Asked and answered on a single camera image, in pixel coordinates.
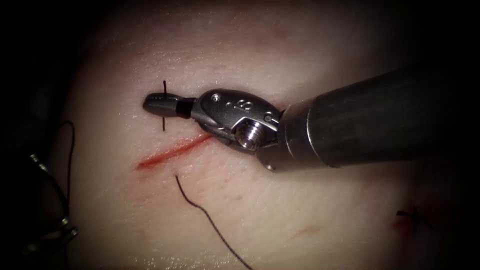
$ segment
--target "pale skin surface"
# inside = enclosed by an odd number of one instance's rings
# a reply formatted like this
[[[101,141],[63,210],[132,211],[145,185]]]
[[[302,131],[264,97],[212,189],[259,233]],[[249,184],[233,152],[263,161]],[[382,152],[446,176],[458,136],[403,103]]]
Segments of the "pale skin surface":
[[[163,80],[184,97],[236,89],[284,109],[415,61],[408,20],[389,16],[378,6],[231,3],[127,6],[107,18],[63,114],[76,127],[70,207],[80,234],[71,268],[245,269],[175,175],[254,269],[436,266],[455,214],[449,169],[438,160],[273,174],[209,139],[134,170],[203,133],[181,118],[162,132],[161,118],[143,111]],[[50,161],[58,178],[69,142],[62,130]],[[396,216],[413,205],[435,232],[420,223],[413,235]]]

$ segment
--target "needle driver jaw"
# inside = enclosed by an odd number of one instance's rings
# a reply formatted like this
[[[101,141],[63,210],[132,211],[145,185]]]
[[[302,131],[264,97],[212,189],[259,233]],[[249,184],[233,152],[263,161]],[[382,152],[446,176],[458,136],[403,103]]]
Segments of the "needle driver jaw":
[[[238,90],[213,89],[199,98],[152,93],[145,111],[160,117],[193,118],[206,132],[241,152],[274,144],[281,113],[268,101]]]

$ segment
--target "gray metal shaft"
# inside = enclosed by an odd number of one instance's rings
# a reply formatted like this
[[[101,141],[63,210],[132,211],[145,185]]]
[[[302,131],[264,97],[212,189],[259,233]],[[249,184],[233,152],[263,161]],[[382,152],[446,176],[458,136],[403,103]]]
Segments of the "gray metal shaft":
[[[278,144],[256,156],[275,172],[418,159],[453,143],[453,82],[417,65],[290,105]]]

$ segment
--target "red incision line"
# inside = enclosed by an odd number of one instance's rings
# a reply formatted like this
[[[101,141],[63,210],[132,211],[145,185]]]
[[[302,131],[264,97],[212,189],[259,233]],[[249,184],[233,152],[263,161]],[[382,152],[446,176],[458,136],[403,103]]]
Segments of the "red incision line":
[[[189,152],[210,138],[212,138],[212,135],[210,134],[201,134],[197,138],[189,140],[188,143],[179,142],[172,149],[143,160],[136,166],[135,170],[149,169],[153,166],[160,165],[173,157],[177,157]]]

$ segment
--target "metal screw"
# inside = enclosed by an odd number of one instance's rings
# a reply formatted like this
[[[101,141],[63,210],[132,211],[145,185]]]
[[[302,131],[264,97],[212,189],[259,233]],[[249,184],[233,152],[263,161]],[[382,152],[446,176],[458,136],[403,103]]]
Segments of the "metal screw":
[[[236,141],[245,149],[256,150],[264,139],[264,130],[258,122],[246,122],[237,127]]]
[[[220,94],[214,94],[214,95],[211,96],[211,100],[213,100],[214,102],[219,102],[220,97],[221,97]]]

